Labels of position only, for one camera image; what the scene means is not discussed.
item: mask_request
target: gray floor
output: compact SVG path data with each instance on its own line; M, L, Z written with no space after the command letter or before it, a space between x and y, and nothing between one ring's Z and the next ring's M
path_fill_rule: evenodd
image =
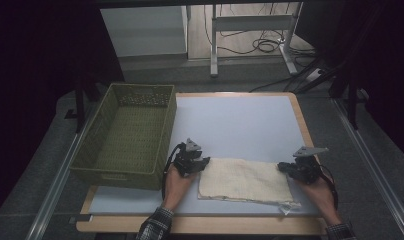
M283 60L275 57L221 59L218 78L209 76L208 61L186 61L180 57L156 60L127 58L121 59L121 65L127 82L175 84L179 92L248 92L273 82L279 83L262 91L279 92L289 83L279 81L287 78L288 74ZM298 82L295 82L290 89L297 85ZM320 160L336 179L340 194L339 211L345 221L352 223L359 239L404 239L368 167L349 137L339 112L328 98L329 86L330 82L325 82L297 97L314 145L330 149L320 156ZM27 235L75 136L75 121L64 119L67 110L74 108L74 104L73 93L58 101L57 114L50 129L0 210L0 239L24 239ZM363 104L358 105L357 113L359 133L404 204L404 155L375 124ZM79 213L88 187L74 175L69 175L43 239L95 239L94 233L78 232L71 221Z

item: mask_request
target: white panel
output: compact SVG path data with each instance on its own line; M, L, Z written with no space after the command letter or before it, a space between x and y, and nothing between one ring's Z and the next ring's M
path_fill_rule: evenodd
M101 9L118 57L186 52L182 6Z

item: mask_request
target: metal rail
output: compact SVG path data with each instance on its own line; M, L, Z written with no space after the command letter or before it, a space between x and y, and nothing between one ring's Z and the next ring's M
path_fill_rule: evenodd
M89 116L93 116L96 106L91 104L88 109ZM72 141L70 148L60 166L52 185L47 192L40 209L34 218L34 222L32 223L30 230L27 234L26 240L40 240L42 239L47 225L49 224L50 218L55 210L56 204L58 203L59 197L61 196L62 190L64 189L65 183L69 176L69 165L72 161L72 157L75 154L78 143L83 137L84 130L86 129L89 123L90 117L86 118L84 126L80 133L76 133L75 137Z
M333 104L337 108L340 119L343 122L346 130L349 133L352 141L355 144L355 147L358 150L364 164L367 167L367 170L370 172L371 177L373 178L374 183L376 184L380 194L382 195L385 203L387 204L390 212L395 218L396 223L404 235L404 205L401 200L397 196L397 194L393 191L392 187L389 185L389 182L386 180L383 172L380 170L379 165L377 164L373 154L370 152L369 148L365 144L361 134L354 130L351 123L347 119L346 109L343 106L343 103L339 100L333 99Z

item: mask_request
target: cable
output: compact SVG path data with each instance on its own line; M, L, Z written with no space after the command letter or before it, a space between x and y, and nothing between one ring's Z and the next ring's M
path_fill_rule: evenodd
M265 4L264 4L264 6L259 10L258 14L262 11L263 8L265 8ZM206 5L204 5L204 9L203 9L203 10L204 10L205 34L206 34L206 37L207 37L207 39L208 39L209 44L212 46L212 42L211 42L211 39L209 38L208 28L207 28L207 23L206 23ZM220 16L221 16L221 14L222 14L222 4L221 4L221 6L220 6ZM240 32L235 32L235 33L231 33L231 34L228 34L228 35L224 35L224 34L222 34L222 32L220 32L220 34L221 34L223 37L229 37L229 36L238 35L238 34L245 33L245 32L248 32L248 31L240 31ZM232 50L232 49L229 49L229 48L225 48L225 47L217 47L217 48L218 48L218 49L223 49L223 50L226 50L226 51L235 53L235 54L241 54L241 55L249 54L249 53L252 53L252 52L254 52L254 51L256 51L256 50L259 50L260 52L267 53L267 54L268 54L268 53L271 53L271 52L274 52L274 51L278 48L278 46L280 45L280 42L278 42L278 41L276 41L276 40L265 39L265 37L266 37L266 36L265 36L265 33L266 33L266 32L267 32L267 31L262 31L262 32L261 32L260 37L259 37L258 39L255 39L255 40L252 42L252 47L253 47L253 49L252 49L252 50L249 50L249 51L247 51L247 52L238 52L238 51L235 51L235 50ZM281 38L283 38L283 35L280 34L279 32L277 32L277 31L273 31L273 32L277 33Z
M337 190L336 190L336 186L335 186L336 184L335 184L332 172L328 168L326 168L324 165L320 165L320 167L326 169L327 172L330 174L330 178L332 179L332 180L330 180L330 178L328 178L323 172L320 175L320 177L322 179L324 179L324 181L326 181L326 183L327 183L327 185L328 185L328 187L330 189L330 192L333 195L334 206L335 206L335 209L337 210L338 204L339 204L339 195L338 195Z
M286 8L286 13L285 14L287 14L287 11L289 11L289 6L290 6L290 3L287 3L287 8ZM282 30L282 38L281 38L281 40L283 41L284 40L284 30Z
M318 55L318 53L312 51L311 49L307 49L305 51L303 49L294 49L292 47L289 47L289 52L291 52L293 55L306 56L306 57L315 57Z
M307 67L308 65L302 65L300 62L298 62L299 58L306 58L306 57L295 57L295 59L294 59L295 64L297 64L297 65L299 65L301 67Z
M301 81L299 81L299 84L292 91L289 91L289 92L295 93L298 90L298 88L302 85L302 83L304 82L305 79L306 78L301 79Z
M294 50L294 51L306 51L306 52L309 52L309 51L315 51L315 49L313 48L313 49L296 49L296 48L292 48L292 47L290 47L289 49L291 49L291 50Z
M305 74L306 72L308 72L308 70L312 69L313 66L314 66L315 64L317 64L319 61L320 61L320 57L318 56L318 57L316 57L312 62L310 62L310 64L308 64L308 66L306 66L304 69L302 69L302 70L298 73L298 75L296 75L296 76L298 76L298 77L299 77L299 76L302 76L303 74ZM290 85L292 85L295 80L296 80L296 78L293 78L291 81L289 81L289 83L284 87L283 92L288 92Z
M273 5L271 5L270 15L275 15L275 14L276 14L277 4L278 4L278 3L273 3Z
M165 184L166 184L166 180L167 180L168 169L170 169L170 165L171 165L171 163L173 162L172 159L173 159L174 153L177 151L177 149L179 149L180 147L182 147L183 144L184 144L184 143L178 144L178 145L174 148L174 150L171 152L170 157L168 157L167 163L165 164L164 172L163 172L164 174L162 175L162 199L165 198Z
M254 89L252 89L252 90L249 90L249 93L254 92L254 91L256 91L256 90L258 90L258 89L261 89L261 88L266 88L266 87L272 86L272 85L274 85L274 84L278 84L278 83L281 83L281 82L284 82L284 81L291 80L292 78L293 78L293 77L285 78L285 79L282 79L282 80L278 80L277 82L272 82L272 83L269 83L269 84L266 84L266 85L262 85L262 86L256 87L256 88L254 88Z

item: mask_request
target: cloth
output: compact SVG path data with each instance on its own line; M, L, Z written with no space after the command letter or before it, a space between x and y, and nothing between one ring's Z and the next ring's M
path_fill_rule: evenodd
M155 212L141 225L137 240L166 239L171 231L173 212L158 207Z
M201 173L200 199L262 203L293 202L286 175L276 163L211 158Z
M142 224L137 234L137 240L165 240L170 230L173 213L158 207L156 211ZM348 224L339 224L326 228L329 240L356 240Z

